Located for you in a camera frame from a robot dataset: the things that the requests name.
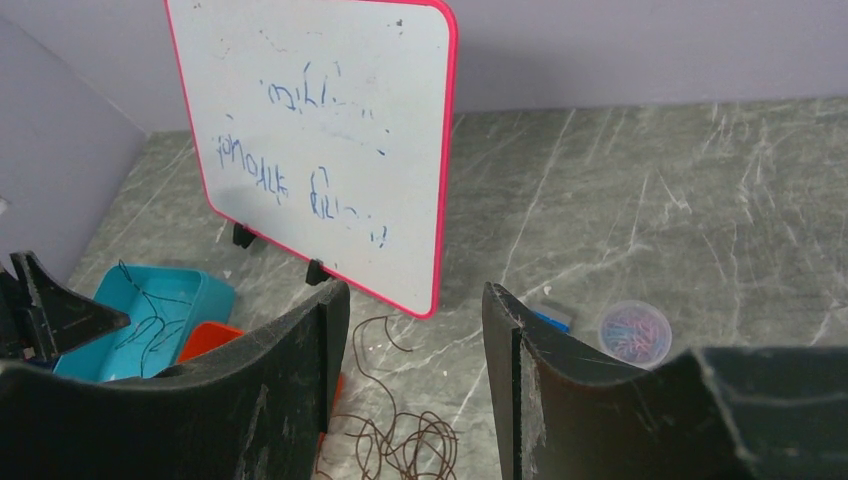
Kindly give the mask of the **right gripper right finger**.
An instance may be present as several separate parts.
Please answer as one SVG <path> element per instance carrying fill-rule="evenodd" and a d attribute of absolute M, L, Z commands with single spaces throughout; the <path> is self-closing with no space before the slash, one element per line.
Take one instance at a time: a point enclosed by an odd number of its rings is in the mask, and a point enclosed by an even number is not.
<path fill-rule="evenodd" d="M 843 479 L 843 347 L 697 347 L 652 370 L 557 330 L 486 283 L 505 479 Z"/>

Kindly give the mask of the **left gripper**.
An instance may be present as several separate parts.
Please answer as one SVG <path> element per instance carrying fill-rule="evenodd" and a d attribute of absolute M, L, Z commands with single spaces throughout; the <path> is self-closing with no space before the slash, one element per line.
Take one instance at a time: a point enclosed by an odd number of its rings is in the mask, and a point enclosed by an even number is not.
<path fill-rule="evenodd" d="M 127 314 L 56 281 L 32 251 L 1 266 L 1 358 L 58 358 L 130 324 Z"/>

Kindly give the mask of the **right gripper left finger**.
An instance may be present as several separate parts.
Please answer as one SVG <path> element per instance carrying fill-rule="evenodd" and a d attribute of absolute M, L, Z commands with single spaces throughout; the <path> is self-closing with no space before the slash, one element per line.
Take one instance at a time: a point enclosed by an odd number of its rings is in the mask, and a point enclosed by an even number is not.
<path fill-rule="evenodd" d="M 309 479 L 329 426 L 350 290 L 151 378 L 88 383 L 1 364 L 5 479 Z"/>

